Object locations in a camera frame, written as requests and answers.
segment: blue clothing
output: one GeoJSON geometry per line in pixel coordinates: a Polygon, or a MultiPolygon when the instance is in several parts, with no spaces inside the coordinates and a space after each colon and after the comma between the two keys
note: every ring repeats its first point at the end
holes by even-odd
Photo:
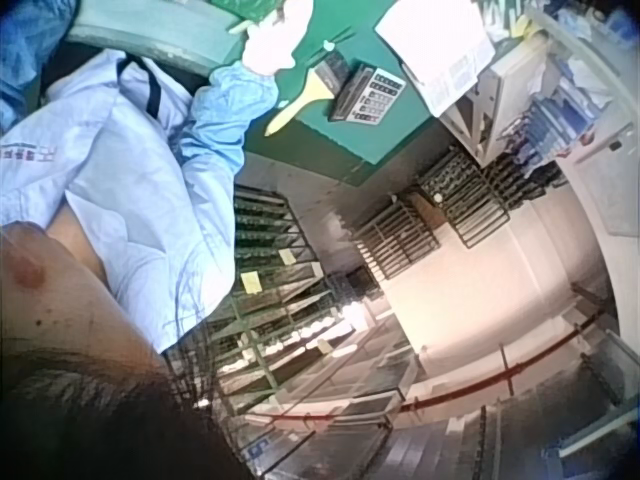
{"type": "Polygon", "coordinates": [[[46,228],[67,201],[102,260],[111,292],[157,351],[210,314],[235,279],[233,178],[249,123],[273,107],[275,81],[240,63],[195,98],[152,61],[120,78],[104,51],[47,91],[0,139],[0,224],[46,228]]]}
{"type": "Polygon", "coordinates": [[[24,91],[65,34],[76,0],[18,1],[0,17],[0,134],[27,114],[24,91]]]}

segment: paintbrush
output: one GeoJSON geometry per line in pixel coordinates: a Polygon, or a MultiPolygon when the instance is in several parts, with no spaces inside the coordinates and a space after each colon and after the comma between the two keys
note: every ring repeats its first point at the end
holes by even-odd
{"type": "Polygon", "coordinates": [[[284,127],[311,102],[336,98],[348,77],[349,65],[344,57],[336,50],[329,53],[315,67],[307,71],[302,93],[273,117],[264,132],[265,137],[273,135],[284,127]]]}

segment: calculator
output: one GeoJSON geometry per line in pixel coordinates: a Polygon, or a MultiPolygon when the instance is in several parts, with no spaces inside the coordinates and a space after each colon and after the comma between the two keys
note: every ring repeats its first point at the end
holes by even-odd
{"type": "Polygon", "coordinates": [[[377,125],[406,84],[381,68],[362,63],[340,92],[329,121],[377,125]]]}

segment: black stripe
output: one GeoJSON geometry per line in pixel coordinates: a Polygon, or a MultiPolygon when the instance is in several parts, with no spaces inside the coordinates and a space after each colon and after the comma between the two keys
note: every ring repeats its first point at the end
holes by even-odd
{"type": "Polygon", "coordinates": [[[160,98],[162,96],[162,89],[160,88],[158,79],[153,74],[153,72],[149,70],[142,59],[140,57],[127,53],[127,56],[123,58],[116,67],[118,79],[122,75],[122,72],[124,72],[124,70],[131,64],[131,62],[134,62],[142,70],[147,72],[147,75],[149,76],[149,100],[147,101],[147,113],[157,120],[158,113],[160,112],[160,98]]]}

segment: light blue work uniform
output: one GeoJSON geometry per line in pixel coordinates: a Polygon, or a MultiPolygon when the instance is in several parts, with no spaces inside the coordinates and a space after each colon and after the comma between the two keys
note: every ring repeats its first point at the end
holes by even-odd
{"type": "Polygon", "coordinates": [[[240,63],[191,96],[106,50],[48,91],[0,138],[0,224],[47,228],[61,202],[102,260],[111,292],[161,352],[210,314],[235,279],[233,179],[249,123],[273,107],[273,78],[240,63]]]}

